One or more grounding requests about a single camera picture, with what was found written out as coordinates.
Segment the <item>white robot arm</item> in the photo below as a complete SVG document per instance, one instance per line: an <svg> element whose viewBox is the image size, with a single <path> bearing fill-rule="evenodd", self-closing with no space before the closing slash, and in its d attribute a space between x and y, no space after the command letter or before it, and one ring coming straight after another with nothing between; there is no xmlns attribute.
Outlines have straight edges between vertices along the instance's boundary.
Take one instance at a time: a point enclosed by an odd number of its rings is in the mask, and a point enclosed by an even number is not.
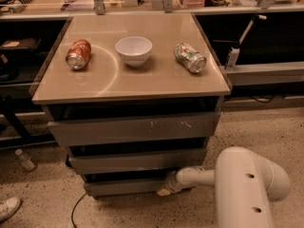
<svg viewBox="0 0 304 228"><path fill-rule="evenodd" d="M275 228L270 203L291 191L289 175L280 165L243 147L224 149L213 170L188 166L169 173L158 194L197 185L215 189L218 228Z"/></svg>

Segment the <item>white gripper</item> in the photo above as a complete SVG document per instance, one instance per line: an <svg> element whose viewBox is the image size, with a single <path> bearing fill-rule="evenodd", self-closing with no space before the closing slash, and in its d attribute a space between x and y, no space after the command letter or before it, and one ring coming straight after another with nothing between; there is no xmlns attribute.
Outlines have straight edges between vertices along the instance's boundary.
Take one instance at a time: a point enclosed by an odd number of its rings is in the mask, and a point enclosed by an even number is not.
<svg viewBox="0 0 304 228"><path fill-rule="evenodd" d="M157 194L161 197L169 196L170 194L179 193L180 191L193 188L193 184L184 184L178 181L178 172L170 172L166 179L164 188L157 191Z"/></svg>

